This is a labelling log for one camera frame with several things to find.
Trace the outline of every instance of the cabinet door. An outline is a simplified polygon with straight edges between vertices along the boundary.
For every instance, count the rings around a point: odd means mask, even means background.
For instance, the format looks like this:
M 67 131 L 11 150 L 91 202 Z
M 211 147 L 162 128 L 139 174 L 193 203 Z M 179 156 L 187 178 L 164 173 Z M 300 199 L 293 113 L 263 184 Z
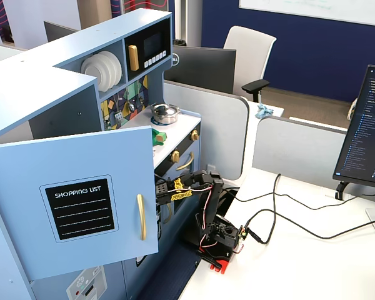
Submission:
M 29 280 L 158 251 L 150 127 L 0 145 L 0 213 Z

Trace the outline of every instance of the cubicle partition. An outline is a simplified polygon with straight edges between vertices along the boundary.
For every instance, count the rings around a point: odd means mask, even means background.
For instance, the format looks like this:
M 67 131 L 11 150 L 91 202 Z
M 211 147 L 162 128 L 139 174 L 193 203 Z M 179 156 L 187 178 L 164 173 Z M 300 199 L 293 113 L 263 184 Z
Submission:
M 265 117 L 257 128 L 252 166 L 306 183 L 336 189 L 332 175 L 346 132 L 283 117 Z M 374 194 L 375 188 L 349 184 L 345 193 Z
M 238 179 L 243 170 L 248 102 L 243 97 L 171 81 L 164 83 L 164 101 L 202 116 L 200 168 L 216 169 L 224 179 Z

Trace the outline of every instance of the blue wall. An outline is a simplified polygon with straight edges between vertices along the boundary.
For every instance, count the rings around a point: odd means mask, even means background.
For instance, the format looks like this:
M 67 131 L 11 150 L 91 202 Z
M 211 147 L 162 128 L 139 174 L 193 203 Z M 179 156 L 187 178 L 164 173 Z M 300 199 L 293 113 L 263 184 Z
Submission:
M 265 73 L 274 88 L 353 101 L 375 64 L 375 26 L 240 9 L 239 0 L 204 0 L 202 18 L 203 47 L 223 47 L 234 25 L 277 37 Z

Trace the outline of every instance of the whiteboard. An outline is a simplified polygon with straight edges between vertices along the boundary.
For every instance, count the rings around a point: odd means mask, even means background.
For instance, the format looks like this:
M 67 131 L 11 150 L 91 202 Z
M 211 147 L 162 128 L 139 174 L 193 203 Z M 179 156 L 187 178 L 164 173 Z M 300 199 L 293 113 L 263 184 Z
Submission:
M 375 0 L 240 0 L 239 7 L 375 25 Z

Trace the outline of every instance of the black chalkboard label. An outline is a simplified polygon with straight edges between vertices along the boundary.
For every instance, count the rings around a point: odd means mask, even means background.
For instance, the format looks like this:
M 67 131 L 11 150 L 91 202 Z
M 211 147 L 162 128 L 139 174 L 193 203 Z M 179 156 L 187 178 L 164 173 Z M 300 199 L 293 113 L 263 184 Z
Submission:
M 45 190 L 60 240 L 114 229 L 107 179 Z

